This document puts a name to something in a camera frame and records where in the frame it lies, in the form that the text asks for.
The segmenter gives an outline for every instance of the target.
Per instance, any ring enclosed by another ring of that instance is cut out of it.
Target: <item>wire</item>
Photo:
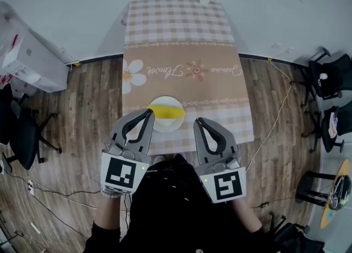
[[[271,62],[270,59],[269,59],[268,61],[270,62],[270,64],[271,64],[272,66],[274,66],[277,70],[279,70],[282,74],[284,74],[284,75],[288,78],[288,80],[290,81],[290,83],[291,83],[291,79],[290,79],[289,76],[287,76],[287,74],[283,73],[278,67],[276,67],[276,66]],[[280,112],[281,112],[282,108],[284,107],[284,104],[285,104],[286,99],[288,98],[288,95],[289,95],[289,93],[290,93],[291,88],[292,88],[292,84],[290,84],[290,88],[288,89],[287,94],[286,94],[286,96],[285,96],[285,98],[284,98],[284,100],[283,100],[283,102],[282,102],[282,105],[281,105],[281,107],[280,107],[280,109],[279,109],[279,112],[277,113],[277,116],[276,116],[276,119],[275,119],[275,122],[274,122],[273,126],[271,127],[271,129],[270,129],[269,133],[267,134],[267,136],[265,137],[265,139],[260,143],[260,146],[258,147],[257,151],[256,151],[256,152],[254,153],[254,155],[252,156],[252,158],[251,158],[251,160],[250,160],[250,162],[249,162],[249,164],[248,164],[248,166],[247,166],[247,168],[246,168],[246,173],[247,173],[249,167],[251,167],[254,157],[257,155],[257,153],[259,152],[260,148],[262,147],[262,145],[264,144],[264,142],[268,139],[268,137],[270,136],[270,133],[271,133],[272,130],[274,129],[274,127],[275,127],[275,125],[276,125],[276,123],[277,123],[277,121],[278,121],[278,119],[279,119]]]
[[[56,194],[56,195],[59,196],[59,197],[62,197],[62,198],[64,198],[64,199],[67,199],[67,200],[69,200],[69,201],[72,201],[72,202],[74,202],[74,203],[77,203],[77,204],[79,204],[79,205],[83,205],[83,206],[86,206],[86,207],[88,207],[88,208],[95,209],[95,210],[98,209],[97,207],[93,207],[93,206],[90,206],[90,205],[88,205],[88,204],[84,204],[84,203],[75,201],[75,200],[73,200],[73,199],[67,198],[67,197],[65,197],[65,196],[62,196],[62,195],[60,195],[60,194],[57,194],[57,193],[54,192],[54,191],[42,190],[42,189],[40,189],[40,188],[34,188],[34,189],[38,189],[38,190],[41,190],[41,191],[43,191],[43,192],[54,193],[54,194]]]
[[[62,222],[64,225],[68,226],[70,229],[74,230],[75,232],[79,233],[83,238],[87,239],[87,237],[85,237],[83,235],[83,233],[80,233],[78,230],[74,229],[73,227],[71,227],[70,225],[66,224],[63,220],[61,220],[58,216],[56,216],[54,214],[53,211],[51,211],[48,207],[46,207],[38,198],[36,198],[35,196],[33,196],[35,198],[36,201],[38,201],[46,210],[48,210],[56,219],[58,219],[60,222]]]
[[[42,233],[39,234],[42,237],[42,241],[34,238],[33,236],[26,234],[26,237],[28,238],[28,242],[31,245],[32,243],[36,246],[38,246],[40,248],[40,245],[38,243],[35,243],[34,240],[38,241],[41,245],[43,245],[45,248],[49,248],[49,245],[47,244],[47,242],[45,241],[44,236],[42,235]]]
[[[286,197],[286,198],[282,198],[282,199],[274,199],[274,200],[272,200],[272,201],[264,202],[264,203],[260,204],[260,205],[257,206],[257,207],[251,207],[251,208],[252,208],[252,209],[255,209],[255,208],[265,208],[265,207],[269,206],[269,204],[270,204],[271,202],[281,201],[281,200],[286,200],[286,199],[295,199],[295,197]]]
[[[14,175],[11,175],[10,173],[7,173],[7,174],[10,175],[10,176],[13,177],[13,178],[19,178],[19,179],[21,179],[22,181],[24,181],[25,184],[28,184],[28,182],[27,182],[24,178],[22,178],[22,177],[14,176]]]
[[[66,196],[66,197],[69,197],[71,195],[74,195],[74,194],[79,194],[79,193],[86,193],[86,194],[97,194],[97,193],[100,193],[100,190],[98,191],[85,191],[85,190],[79,190],[79,191],[74,191],[70,194],[62,194],[61,192],[58,192],[58,191],[53,191],[45,186],[43,186],[42,184],[38,183],[35,179],[31,179],[33,182],[35,182],[36,184],[40,185],[42,188],[45,188],[46,190],[52,192],[52,193],[56,193],[56,194],[60,194],[62,196]]]
[[[319,192],[320,192],[320,194],[318,194],[316,197],[315,197],[315,201],[317,201],[317,202],[320,202],[321,200],[320,199],[317,199],[317,198],[319,198],[319,197],[321,197],[321,198],[323,198],[323,199],[325,199],[325,197],[324,197],[324,195],[328,195],[328,196],[331,196],[332,194],[333,194],[333,192],[331,191],[331,192],[329,192],[329,193],[321,193],[321,191],[322,190],[324,190],[324,189],[326,189],[326,188],[328,188],[328,187],[332,187],[333,186],[333,184],[331,184],[331,185],[327,185],[327,186],[325,186],[324,188],[322,188]]]
[[[11,177],[13,177],[13,178],[19,178],[19,179],[21,179],[21,180],[24,181],[24,183],[27,184],[27,185],[29,184],[29,183],[26,182],[26,180],[23,179],[22,177],[13,176],[13,175],[11,175],[11,174],[9,174],[9,175],[10,175]],[[71,193],[71,194],[69,194],[69,195],[66,195],[66,194],[62,194],[61,192],[58,192],[58,191],[53,191],[53,190],[51,190],[51,189],[49,189],[49,188],[43,186],[42,184],[38,183],[38,182],[37,182],[36,180],[34,180],[34,179],[31,179],[31,180],[32,180],[33,182],[37,183],[38,185],[40,185],[41,187],[45,188],[46,190],[42,190],[41,188],[37,188],[37,187],[35,187],[35,186],[32,187],[33,189],[40,190],[40,191],[42,191],[43,193],[54,193],[54,194],[56,194],[57,196],[62,197],[62,198],[64,198],[64,199],[67,199],[67,200],[69,200],[69,201],[72,201],[72,202],[74,202],[74,203],[76,203],[76,204],[79,204],[79,205],[82,205],[82,206],[86,206],[86,207],[89,207],[89,208],[95,209],[95,210],[98,209],[97,207],[93,207],[93,206],[90,206],[90,205],[88,205],[88,204],[84,204],[84,203],[82,203],[82,202],[78,202],[78,201],[75,201],[75,200],[70,199],[70,198],[67,198],[67,197],[68,197],[68,196],[71,196],[72,194],[77,194],[77,193],[97,194],[97,193],[100,193],[100,190],[99,190],[99,191],[83,191],[83,190],[80,190],[80,191],[75,191],[75,192],[73,192],[73,193]]]
[[[131,205],[132,205],[132,198],[131,198],[131,195],[128,195],[128,198],[130,199],[130,211],[129,211],[129,213],[131,212]]]
[[[125,199],[123,200],[123,203],[125,204],[125,209],[126,209],[126,215],[125,215],[125,222],[126,222],[126,226],[127,226],[127,230],[129,229],[128,223],[127,223],[127,205],[126,205],[126,196],[127,194],[125,194]]]

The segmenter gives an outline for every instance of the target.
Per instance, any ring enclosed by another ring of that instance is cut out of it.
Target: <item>flower pattern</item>
[[[122,64],[122,94],[128,94],[131,91],[131,84],[135,86],[143,85],[147,77],[144,74],[137,73],[143,67],[143,61],[135,59],[127,65],[126,60]]]
[[[192,76],[192,78],[194,79],[197,76],[200,82],[203,81],[203,77],[205,76],[204,72],[209,72],[208,69],[203,69],[204,64],[201,65],[200,59],[198,59],[197,63],[195,61],[192,61],[192,63],[186,62],[186,64],[187,64],[187,70],[191,70],[191,72],[186,74],[186,77]]]

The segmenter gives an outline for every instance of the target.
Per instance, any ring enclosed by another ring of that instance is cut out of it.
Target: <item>black chair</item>
[[[312,240],[303,235],[298,229],[303,230],[307,234],[310,227],[305,227],[299,224],[287,223],[285,226],[281,225],[286,220],[285,216],[282,216],[282,221],[276,227],[274,226],[274,212],[270,212],[272,216],[272,223],[270,231],[267,233],[269,238],[282,247],[281,252],[292,252],[292,253],[323,253],[325,243],[322,241]]]
[[[335,113],[337,118],[337,135],[331,138],[329,135],[329,124],[330,115]],[[314,130],[308,134],[302,134],[303,138],[308,137],[310,134],[315,134],[314,148],[310,150],[313,153],[316,150],[318,140],[322,138],[326,152],[330,152],[334,146],[340,147],[340,152],[343,151],[345,141],[338,143],[336,142],[337,136],[352,132],[352,101],[343,107],[333,106],[332,108],[324,111],[324,118],[320,122],[321,115],[319,112],[315,112],[317,119],[314,118],[313,114],[306,111],[314,124]]]
[[[12,93],[9,95],[9,91],[7,91],[5,97],[4,94],[0,93],[0,128],[2,129],[0,134],[6,135],[4,141],[0,139],[0,142],[7,144],[6,141],[8,141],[14,153],[14,156],[9,158],[6,158],[4,153],[2,153],[5,171],[8,173],[12,172],[10,163],[15,160],[18,160],[26,170],[29,170],[36,155],[38,162],[43,163],[44,158],[40,157],[39,152],[39,141],[56,150],[58,154],[62,153],[61,148],[53,146],[41,135],[50,118],[57,118],[57,114],[51,113],[49,117],[38,126],[34,117],[38,112],[30,109],[21,109],[18,105],[18,108],[14,109],[16,105],[13,100],[11,103],[8,103],[10,97],[12,97]]]
[[[330,63],[320,64],[318,61],[325,56],[331,56],[327,49],[323,49],[323,53],[315,60],[309,61],[308,71],[305,72],[302,67],[300,71],[304,78],[304,82],[294,83],[306,87],[305,101],[301,107],[305,107],[308,101],[309,93],[315,100],[315,93],[322,97],[323,100],[342,97],[342,91],[352,90],[352,61],[347,54],[344,54],[339,59]],[[326,73],[328,78],[325,80],[320,79],[320,74]]]

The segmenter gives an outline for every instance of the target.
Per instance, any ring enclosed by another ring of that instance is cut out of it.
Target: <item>white box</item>
[[[28,31],[18,34],[14,47],[5,56],[2,68],[46,92],[67,88],[69,68]]]

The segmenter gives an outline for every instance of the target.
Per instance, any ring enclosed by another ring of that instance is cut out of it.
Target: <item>white wall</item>
[[[123,52],[119,15],[130,0],[0,0],[72,59]],[[214,0],[231,17],[240,53],[295,61],[320,45],[352,54],[352,0]],[[271,48],[281,43],[279,49]],[[289,54],[284,51],[294,48]]]

